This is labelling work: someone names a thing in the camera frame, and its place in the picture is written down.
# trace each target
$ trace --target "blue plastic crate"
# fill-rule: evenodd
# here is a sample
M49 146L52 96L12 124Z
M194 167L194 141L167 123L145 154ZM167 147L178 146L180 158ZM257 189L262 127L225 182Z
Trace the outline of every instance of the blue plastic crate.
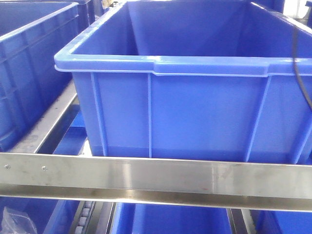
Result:
M54 54L78 34L77 3L0 1L0 151L9 150L66 87Z
M293 23L243 0L129 1L55 61L73 73L94 155L304 163L312 112ZM312 95L305 26L297 50Z
M6 2L45 2L48 0L0 0ZM79 32L85 30L90 24L95 21L95 1L96 0L51 0L53 2L77 2L78 3L78 29Z
M116 206L112 234L231 234L221 208L123 204Z
M272 10L283 13L285 0L251 0Z
M311 234L312 213L261 211L258 234Z
M68 233L79 201L0 197L0 221L4 207L26 212L38 234Z

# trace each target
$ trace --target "metal support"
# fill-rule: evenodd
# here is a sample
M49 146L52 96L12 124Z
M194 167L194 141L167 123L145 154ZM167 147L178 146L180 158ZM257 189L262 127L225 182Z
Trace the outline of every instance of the metal support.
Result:
M79 111L77 93L71 81L31 131L12 149L14 153L51 154Z
M312 211L306 165L1 153L0 166L3 196Z
M242 210L227 209L227 213L233 234L251 234L247 231Z
M76 210L75 216L74 216L74 220L72 222L72 225L70 227L70 230L68 232L68 234L75 234L76 228L79 226L79 221L81 218L81 211L83 209L83 207L85 206L86 201L81 201L78 205L78 208Z
M113 202L104 202L99 215L95 215L94 220L97 221L97 228L95 232L89 232L89 234L109 234L113 217L115 213L116 204Z

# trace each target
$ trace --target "metal rail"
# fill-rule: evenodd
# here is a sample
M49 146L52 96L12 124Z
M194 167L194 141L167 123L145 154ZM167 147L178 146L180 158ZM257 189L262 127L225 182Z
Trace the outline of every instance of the metal rail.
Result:
M0 165L2 196L312 211L306 165L14 153Z
M96 216L97 229L96 232L88 232L89 234L109 234L113 217L115 213L115 203L104 202L99 217Z
M71 81L31 131L12 149L14 153L51 154L79 111Z
M227 209L228 218L230 221L232 234L255 234L255 228L248 230L247 227L253 226L252 220L244 220L243 210L241 209Z

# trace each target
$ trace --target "stainless steel rail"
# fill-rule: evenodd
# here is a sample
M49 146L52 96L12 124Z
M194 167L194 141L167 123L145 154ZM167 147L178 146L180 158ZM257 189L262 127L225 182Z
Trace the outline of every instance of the stainless steel rail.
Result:
M245 221L242 211L241 209L227 209L232 234L255 234L253 221ZM247 230L249 226L253 226L253 231Z
M0 154L3 196L312 211L311 183L306 165Z
M79 111L75 85L71 81L31 131L12 149L14 153L51 154Z

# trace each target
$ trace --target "blue crate side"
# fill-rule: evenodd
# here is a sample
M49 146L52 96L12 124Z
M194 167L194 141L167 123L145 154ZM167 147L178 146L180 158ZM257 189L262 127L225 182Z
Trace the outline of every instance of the blue crate side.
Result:
M0 220L4 207L25 212L38 234L64 234L69 231L78 201L0 197Z
M312 213L262 211L258 220L259 234L310 234Z
M4 11L10 7L21 8L21 14L17 15L20 18L16 20L19 25L13 25L12 32L0 37L0 122L4 125L0 128L0 151L7 151L72 78L69 73L55 70L53 56L77 35L78 14L76 3L0 4ZM37 20L23 18L27 6L37 14L42 10ZM45 6L50 7L50 12L46 12Z
M113 234L230 234L225 209L164 205L117 204Z

